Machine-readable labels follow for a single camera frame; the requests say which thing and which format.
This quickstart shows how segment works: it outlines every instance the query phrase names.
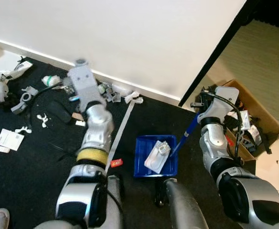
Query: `blue handle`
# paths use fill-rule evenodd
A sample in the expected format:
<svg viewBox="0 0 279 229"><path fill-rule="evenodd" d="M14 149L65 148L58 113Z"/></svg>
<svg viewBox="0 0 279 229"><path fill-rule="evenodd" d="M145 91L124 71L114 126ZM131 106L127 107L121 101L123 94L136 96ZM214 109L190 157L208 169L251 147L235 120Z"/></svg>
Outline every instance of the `blue handle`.
<svg viewBox="0 0 279 229"><path fill-rule="evenodd" d="M182 139L180 140L180 142L177 144L177 146L174 148L172 154L170 157L173 157L184 145L185 141L187 140L188 136L193 132L193 130L195 129L196 125L197 125L197 117L200 113L198 112L195 116L195 118L192 120L192 122L190 123L189 127L187 128L187 130L185 131Z"/></svg>

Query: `black cable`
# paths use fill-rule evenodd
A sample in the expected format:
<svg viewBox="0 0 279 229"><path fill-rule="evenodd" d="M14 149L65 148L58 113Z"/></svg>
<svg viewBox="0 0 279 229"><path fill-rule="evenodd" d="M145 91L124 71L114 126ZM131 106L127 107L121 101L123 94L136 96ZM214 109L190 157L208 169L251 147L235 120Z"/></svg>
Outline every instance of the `black cable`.
<svg viewBox="0 0 279 229"><path fill-rule="evenodd" d="M227 100L227 99L225 99L221 96L218 96L216 94L212 94L210 92L201 92L201 94L205 94L205 95L208 95L210 97L217 98L218 100L221 100L221 101L227 103L228 105L230 105L233 108L233 110L236 111L237 117L238 117L238 130L237 130L237 139L236 139L236 146L235 146L235 160L238 162L238 149L239 149L240 135L241 135L241 128L242 128L242 118L241 118L240 111L238 110L238 108L232 102L230 102L229 100Z"/></svg>
<svg viewBox="0 0 279 229"><path fill-rule="evenodd" d="M28 101L26 104L27 104L27 113L26 113L26 118L27 118L27 121L28 121L28 127L31 129L32 128L32 122L31 122L31 108L33 107L33 103L34 103L34 100L39 96L41 95L43 92L46 92L54 87L57 87L59 85L61 85L62 82L59 82L59 83L56 83L55 85L53 86L50 86L50 87L46 87L42 90L40 90L33 98L31 98L30 101Z"/></svg>
<svg viewBox="0 0 279 229"><path fill-rule="evenodd" d="M119 201L116 199L116 197L109 191L107 190L107 194L113 199L113 201L116 203L120 213L123 215L124 214L124 211L122 209L122 206L121 204L119 203Z"/></svg>

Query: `blue plastic tray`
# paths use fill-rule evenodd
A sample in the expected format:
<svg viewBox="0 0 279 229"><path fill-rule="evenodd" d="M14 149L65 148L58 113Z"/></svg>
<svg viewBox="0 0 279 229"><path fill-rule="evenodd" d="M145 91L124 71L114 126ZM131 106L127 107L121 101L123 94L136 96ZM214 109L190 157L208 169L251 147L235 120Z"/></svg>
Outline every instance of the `blue plastic tray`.
<svg viewBox="0 0 279 229"><path fill-rule="evenodd" d="M169 144L171 148L170 154L176 147L176 137L174 135L139 136L136 139L134 177L168 177L177 174L177 154L172 158L170 158L169 155L160 174L145 167L145 160L149 156L157 140L161 142L166 141Z"/></svg>

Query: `yellow band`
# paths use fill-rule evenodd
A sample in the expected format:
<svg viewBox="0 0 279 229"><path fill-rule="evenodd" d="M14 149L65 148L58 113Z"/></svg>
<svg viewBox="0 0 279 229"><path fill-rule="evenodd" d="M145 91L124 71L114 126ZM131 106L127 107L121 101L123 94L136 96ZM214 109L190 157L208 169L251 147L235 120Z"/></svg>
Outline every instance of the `yellow band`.
<svg viewBox="0 0 279 229"><path fill-rule="evenodd" d="M88 148L80 151L80 153L77 156L77 161L82 159L88 159L88 160L98 161L106 165L107 156L108 154L100 149Z"/></svg>

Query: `black door frame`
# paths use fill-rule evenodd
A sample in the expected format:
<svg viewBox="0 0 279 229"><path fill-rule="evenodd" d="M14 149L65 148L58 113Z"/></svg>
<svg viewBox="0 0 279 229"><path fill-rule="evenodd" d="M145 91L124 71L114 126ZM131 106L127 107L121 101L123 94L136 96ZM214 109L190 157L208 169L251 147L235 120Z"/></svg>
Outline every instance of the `black door frame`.
<svg viewBox="0 0 279 229"><path fill-rule="evenodd" d="M196 76L195 80L192 82L188 90L186 91L185 95L179 102L179 106L184 105L186 100L189 98L191 93L195 90L195 88L198 86L198 84L201 82L203 77L206 75L208 70L211 68L211 66L214 64L214 62L217 60L219 55L223 52L225 47L228 45L230 40L235 36L236 32L239 30L239 28L244 25L248 21L249 15L254 10L255 6L258 4L260 0L247 0L243 7L241 8L240 12L237 14L233 22L231 23L230 27L220 40L219 44L216 46L215 50L210 55L209 59L204 64L203 68L199 72L199 74Z"/></svg>

